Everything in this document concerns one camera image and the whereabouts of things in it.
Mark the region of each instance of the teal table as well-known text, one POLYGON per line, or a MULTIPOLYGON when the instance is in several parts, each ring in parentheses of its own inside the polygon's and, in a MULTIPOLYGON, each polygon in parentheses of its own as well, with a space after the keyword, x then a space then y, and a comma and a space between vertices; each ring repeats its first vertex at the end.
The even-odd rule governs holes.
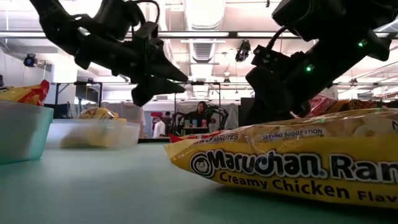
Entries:
POLYGON ((46 150, 0 166, 2 224, 398 223, 395 214, 229 189, 174 167, 161 144, 46 150))

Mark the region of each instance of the instant noodle package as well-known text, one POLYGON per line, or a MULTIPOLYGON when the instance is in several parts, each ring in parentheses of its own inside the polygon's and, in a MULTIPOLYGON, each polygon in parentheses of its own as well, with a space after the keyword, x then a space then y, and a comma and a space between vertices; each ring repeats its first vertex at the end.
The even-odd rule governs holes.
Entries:
POLYGON ((397 143, 398 110, 378 108, 257 124, 165 149, 177 167, 223 185, 398 208, 397 143))

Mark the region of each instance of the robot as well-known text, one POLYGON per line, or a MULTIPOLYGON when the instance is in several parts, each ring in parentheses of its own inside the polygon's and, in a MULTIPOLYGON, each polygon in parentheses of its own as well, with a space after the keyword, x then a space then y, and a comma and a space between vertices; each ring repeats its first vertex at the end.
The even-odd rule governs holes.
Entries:
MULTIPOLYGON (((136 105, 154 95, 185 91, 170 81, 186 82, 188 77, 165 58, 157 21, 146 21, 138 7, 141 2, 156 2, 103 0, 90 18, 69 15, 58 0, 30 1, 46 37, 74 55, 77 65, 87 69, 95 62, 136 83, 131 93, 136 105), (129 28, 138 24, 141 28, 133 40, 122 42, 129 28)), ((256 95, 247 124, 263 123, 264 113, 274 121, 305 116, 308 100, 363 58, 386 61, 391 39, 380 38, 373 30, 392 22, 397 13, 398 0, 281 0, 272 13, 281 28, 268 46, 253 50, 256 67, 246 75, 256 95), (288 57, 272 49, 287 30, 304 41, 318 41, 309 51, 288 57)))
POLYGON ((70 15, 58 0, 30 0, 39 14, 40 25, 49 41, 75 57, 87 69, 91 62, 129 77, 137 84, 131 95, 134 104, 143 106, 154 95, 183 93, 185 89, 170 80, 188 81, 163 52, 157 38, 157 21, 146 21, 138 4, 151 0, 103 0, 94 18, 87 14, 70 15), (132 41, 123 41, 131 27, 132 41))

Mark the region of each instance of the clear plastic container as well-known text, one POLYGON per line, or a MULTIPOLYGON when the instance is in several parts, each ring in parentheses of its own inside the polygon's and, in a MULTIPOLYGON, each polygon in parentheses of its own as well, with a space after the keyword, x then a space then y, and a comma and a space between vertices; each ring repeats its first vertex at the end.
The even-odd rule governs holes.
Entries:
POLYGON ((0 164, 40 159, 53 109, 0 101, 0 164))
POLYGON ((140 125, 123 120, 55 119, 46 148, 122 149, 138 142, 140 125))

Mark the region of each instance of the security camera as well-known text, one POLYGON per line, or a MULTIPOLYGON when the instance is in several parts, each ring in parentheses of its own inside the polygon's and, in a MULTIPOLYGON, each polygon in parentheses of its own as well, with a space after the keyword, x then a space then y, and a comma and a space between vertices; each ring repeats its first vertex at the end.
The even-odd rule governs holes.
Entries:
POLYGON ((236 52, 235 61, 243 62, 249 57, 249 52, 251 51, 250 42, 248 40, 242 40, 241 45, 236 52))
POLYGON ((29 68, 34 68, 37 66, 36 54, 27 54, 24 59, 24 65, 29 68))

